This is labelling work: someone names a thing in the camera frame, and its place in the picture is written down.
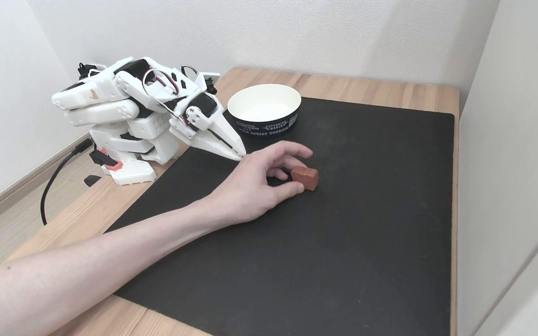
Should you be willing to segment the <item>person's hand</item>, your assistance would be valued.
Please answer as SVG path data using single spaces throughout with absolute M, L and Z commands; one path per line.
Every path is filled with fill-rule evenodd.
M 300 182 L 288 181 L 286 170 L 305 167 L 312 150 L 301 143 L 280 141 L 245 155 L 228 177 L 196 208 L 209 212 L 216 227 L 247 223 L 304 192 Z

